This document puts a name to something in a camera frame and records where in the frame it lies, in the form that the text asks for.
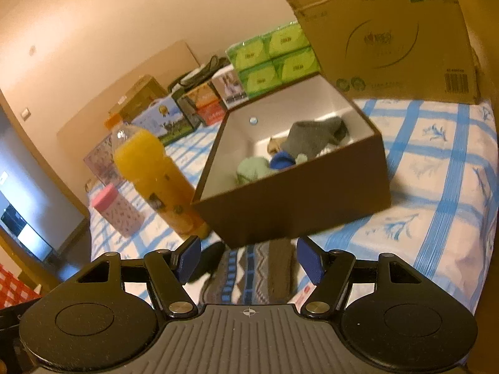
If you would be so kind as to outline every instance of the cardboard box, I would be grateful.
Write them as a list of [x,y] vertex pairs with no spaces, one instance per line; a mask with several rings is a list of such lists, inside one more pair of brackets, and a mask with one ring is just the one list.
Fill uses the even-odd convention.
[[125,181],[114,164],[111,134],[94,147],[83,158],[83,162],[104,185],[114,184],[118,187]]
[[118,103],[109,110],[109,114],[119,113],[124,122],[131,122],[153,101],[166,95],[168,93],[156,79],[146,74],[119,99]]
[[474,103],[457,0],[287,0],[325,77],[350,98]]
[[[333,115],[348,128],[345,146],[238,185],[239,163],[249,156],[269,158],[270,137],[296,121]],[[227,112],[193,205],[231,248],[308,235],[381,211],[390,206],[381,134],[353,102],[313,74]]]
[[158,99],[151,107],[133,119],[132,125],[151,132],[164,146],[194,131],[171,95]]
[[227,108],[235,107],[248,100],[248,95],[233,65],[225,66],[213,74],[211,83]]
[[201,124],[202,119],[196,113],[196,107],[191,104],[191,100],[185,95],[184,88],[176,89],[171,96],[194,129],[197,129],[197,127]]
[[219,99],[198,109],[198,115],[208,127],[224,119],[225,112],[226,109],[220,105]]
[[219,97],[216,95],[215,88],[211,82],[205,82],[198,87],[186,93],[186,96],[196,108],[204,107],[213,101],[217,101]]

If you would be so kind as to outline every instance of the headboard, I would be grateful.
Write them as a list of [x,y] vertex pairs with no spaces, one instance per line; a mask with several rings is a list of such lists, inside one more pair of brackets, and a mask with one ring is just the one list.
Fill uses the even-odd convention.
[[178,41],[115,81],[57,132],[57,139],[68,159],[82,170],[83,176],[92,178],[93,174],[83,163],[83,158],[108,135],[109,131],[103,123],[109,117],[109,109],[119,98],[144,74],[151,74],[166,88],[174,79],[198,66],[187,44]]

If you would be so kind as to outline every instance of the barcode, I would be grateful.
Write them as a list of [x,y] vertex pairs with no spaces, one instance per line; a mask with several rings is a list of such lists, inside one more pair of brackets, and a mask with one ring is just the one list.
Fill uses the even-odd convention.
[[448,93],[467,93],[468,76],[464,73],[445,73],[445,85]]

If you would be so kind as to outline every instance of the orange juice bottle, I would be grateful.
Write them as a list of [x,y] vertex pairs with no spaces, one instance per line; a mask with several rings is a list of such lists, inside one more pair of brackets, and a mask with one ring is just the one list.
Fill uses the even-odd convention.
[[209,226],[191,206],[194,188],[165,155],[159,139],[133,125],[116,125],[112,131],[114,162],[121,175],[180,237],[207,237]]

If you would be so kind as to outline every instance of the gray sock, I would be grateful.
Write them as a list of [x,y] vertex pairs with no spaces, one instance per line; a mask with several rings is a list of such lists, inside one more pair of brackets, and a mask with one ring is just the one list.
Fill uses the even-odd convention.
[[291,126],[288,139],[281,144],[281,149],[294,158],[303,153],[308,159],[313,159],[328,143],[338,145],[347,133],[340,117],[323,121],[299,121]]

